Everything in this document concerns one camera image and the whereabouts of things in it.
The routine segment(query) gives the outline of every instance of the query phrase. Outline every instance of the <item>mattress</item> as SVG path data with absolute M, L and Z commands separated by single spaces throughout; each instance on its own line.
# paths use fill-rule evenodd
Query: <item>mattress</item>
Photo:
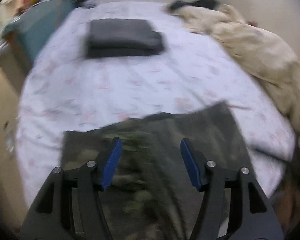
M 145 19 L 166 51 L 151 57 L 85 58 L 88 22 Z M 291 158 L 295 135 L 259 84 L 208 35 L 188 33 L 161 3 L 112 2 L 73 10 L 37 56 L 19 105 L 16 155 L 30 205 L 60 164 L 63 131 L 87 131 L 158 112 L 190 113 L 225 100 L 242 135 Z M 249 152 L 270 196 L 283 167 Z

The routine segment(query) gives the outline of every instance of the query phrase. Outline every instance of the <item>silver bolt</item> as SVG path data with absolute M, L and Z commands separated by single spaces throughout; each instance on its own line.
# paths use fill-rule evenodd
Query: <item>silver bolt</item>
M 58 174 L 58 173 L 61 172 L 61 168 L 60 168 L 60 167 L 55 167 L 55 168 L 52 170 L 52 172 L 53 172 L 54 174 Z
M 213 168 L 216 166 L 216 163 L 214 161 L 207 161 L 207 165 L 208 165 L 208 167 Z
M 243 168 L 241 168 L 241 172 L 243 173 L 243 174 L 249 174 L 249 169 L 248 168 L 246 168 L 246 167 L 243 167 Z
M 96 162 L 95 161 L 88 161 L 87 162 L 87 166 L 88 167 L 94 167 L 96 165 Z

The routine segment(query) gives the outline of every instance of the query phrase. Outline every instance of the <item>cream comforter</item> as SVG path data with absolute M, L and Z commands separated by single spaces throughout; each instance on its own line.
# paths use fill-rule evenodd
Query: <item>cream comforter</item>
M 218 11 L 185 6 L 174 12 L 193 33 L 210 34 L 231 57 L 255 76 L 276 104 L 300 132 L 300 64 L 289 45 L 274 33 L 246 24 L 230 5 Z

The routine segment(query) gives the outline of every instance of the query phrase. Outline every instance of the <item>black object on blanket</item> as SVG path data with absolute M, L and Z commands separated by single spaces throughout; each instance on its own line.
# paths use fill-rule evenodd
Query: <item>black object on blanket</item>
M 192 114 L 160 113 L 87 132 L 67 131 L 61 166 L 80 167 L 108 148 L 115 136 L 122 139 L 122 157 L 112 185 L 100 195 L 114 239 L 189 238 L 203 195 L 192 187 L 180 156 L 184 137 L 221 167 L 253 172 L 225 103 Z M 131 214 L 138 209 L 144 210 L 143 216 Z
M 207 8 L 210 10 L 215 10 L 218 5 L 219 5 L 219 2 L 216 0 L 197 0 L 194 2 L 184 2 L 184 1 L 177 0 L 177 1 L 173 2 L 172 4 L 170 4 L 168 6 L 168 8 L 171 12 L 173 12 L 183 6 L 195 6 L 195 7 L 203 7 L 203 8 Z
M 162 35 L 145 20 L 100 19 L 90 22 L 87 57 L 151 56 L 164 50 Z

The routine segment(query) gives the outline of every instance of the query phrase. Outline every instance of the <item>tan floor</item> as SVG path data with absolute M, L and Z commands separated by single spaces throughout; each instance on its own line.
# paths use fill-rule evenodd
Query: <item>tan floor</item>
M 0 70 L 0 215 L 13 229 L 18 229 L 26 215 L 20 173 L 15 156 L 6 151 L 4 124 L 15 128 L 18 94 Z

